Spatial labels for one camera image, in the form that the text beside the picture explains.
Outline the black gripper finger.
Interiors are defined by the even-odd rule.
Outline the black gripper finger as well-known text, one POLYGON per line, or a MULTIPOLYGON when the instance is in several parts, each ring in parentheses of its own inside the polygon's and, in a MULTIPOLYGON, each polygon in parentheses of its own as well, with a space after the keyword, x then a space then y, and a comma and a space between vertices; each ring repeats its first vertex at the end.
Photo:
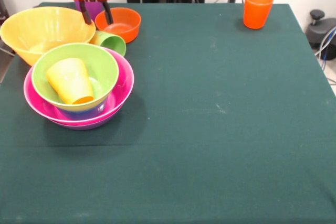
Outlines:
POLYGON ((91 15, 90 15, 91 3, 88 2, 88 1, 84 1, 84 0, 79 0, 78 1, 78 6, 79 6, 79 10, 81 11, 81 13, 83 15, 85 23, 87 25, 91 25, 91 23, 92 23, 91 15))
POLYGON ((102 1, 102 6, 104 8, 104 14, 105 14, 105 17, 106 17, 107 24, 108 25, 113 24, 113 18, 112 18, 112 14, 111 14, 111 10, 110 10, 108 2, 107 1, 102 1))

